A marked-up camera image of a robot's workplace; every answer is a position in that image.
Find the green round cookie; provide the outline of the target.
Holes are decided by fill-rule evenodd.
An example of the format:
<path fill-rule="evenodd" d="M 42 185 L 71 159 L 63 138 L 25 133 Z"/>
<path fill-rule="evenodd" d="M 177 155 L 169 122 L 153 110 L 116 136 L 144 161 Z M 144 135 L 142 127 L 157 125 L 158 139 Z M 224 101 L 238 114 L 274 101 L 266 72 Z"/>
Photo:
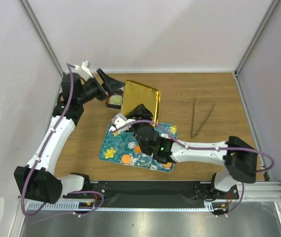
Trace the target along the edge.
<path fill-rule="evenodd" d="M 120 96 L 113 98 L 113 103 L 116 105 L 121 104 L 122 98 Z"/>

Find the gold tin lid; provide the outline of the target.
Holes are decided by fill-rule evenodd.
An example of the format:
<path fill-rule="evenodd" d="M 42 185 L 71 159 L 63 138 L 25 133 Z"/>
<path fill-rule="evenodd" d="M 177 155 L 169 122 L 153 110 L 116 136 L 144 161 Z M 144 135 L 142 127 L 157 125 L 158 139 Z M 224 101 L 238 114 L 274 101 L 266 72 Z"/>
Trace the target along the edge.
<path fill-rule="evenodd" d="M 128 117 L 130 113 L 140 104 L 153 114 L 153 121 L 159 121 L 161 104 L 161 92 L 149 85 L 134 80 L 125 82 L 121 114 Z"/>

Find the metal tongs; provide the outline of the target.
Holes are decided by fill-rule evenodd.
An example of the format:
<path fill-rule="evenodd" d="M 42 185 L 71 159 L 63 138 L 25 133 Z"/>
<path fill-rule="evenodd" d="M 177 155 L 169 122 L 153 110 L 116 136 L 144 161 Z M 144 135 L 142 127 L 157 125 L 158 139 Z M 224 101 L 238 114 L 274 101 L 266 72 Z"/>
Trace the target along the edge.
<path fill-rule="evenodd" d="M 194 139 L 209 120 L 215 109 L 215 103 L 207 99 L 193 99 L 191 118 L 191 139 Z"/>

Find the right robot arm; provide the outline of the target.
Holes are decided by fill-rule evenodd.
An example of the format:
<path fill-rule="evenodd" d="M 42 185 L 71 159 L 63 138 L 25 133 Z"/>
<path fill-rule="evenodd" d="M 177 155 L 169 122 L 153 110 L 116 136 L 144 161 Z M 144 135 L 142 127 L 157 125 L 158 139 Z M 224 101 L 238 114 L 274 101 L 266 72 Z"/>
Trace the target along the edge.
<path fill-rule="evenodd" d="M 228 141 L 217 143 L 188 143 L 170 135 L 163 137 L 149 124 L 153 114 L 143 104 L 138 105 L 130 117 L 137 121 L 132 131 L 141 152 L 157 162 L 203 162 L 222 166 L 224 169 L 211 180 L 210 194 L 214 198 L 222 198 L 237 183 L 255 183 L 257 154 L 239 137 L 230 136 Z"/>

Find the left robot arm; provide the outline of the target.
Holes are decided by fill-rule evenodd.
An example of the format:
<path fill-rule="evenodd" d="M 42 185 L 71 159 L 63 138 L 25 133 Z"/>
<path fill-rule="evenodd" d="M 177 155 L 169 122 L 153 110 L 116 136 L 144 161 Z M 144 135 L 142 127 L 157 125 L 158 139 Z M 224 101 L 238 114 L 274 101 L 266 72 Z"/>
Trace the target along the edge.
<path fill-rule="evenodd" d="M 63 75 L 62 91 L 52 113 L 51 126 L 34 156 L 14 171 L 22 198 L 55 204 L 60 197 L 72 192 L 81 198 L 90 195 L 87 175 L 72 173 L 57 178 L 54 172 L 60 153 L 84 112 L 83 105 L 93 99 L 106 100 L 125 85 L 101 69 L 97 69 L 97 74 L 102 83 L 90 73 L 75 71 Z"/>

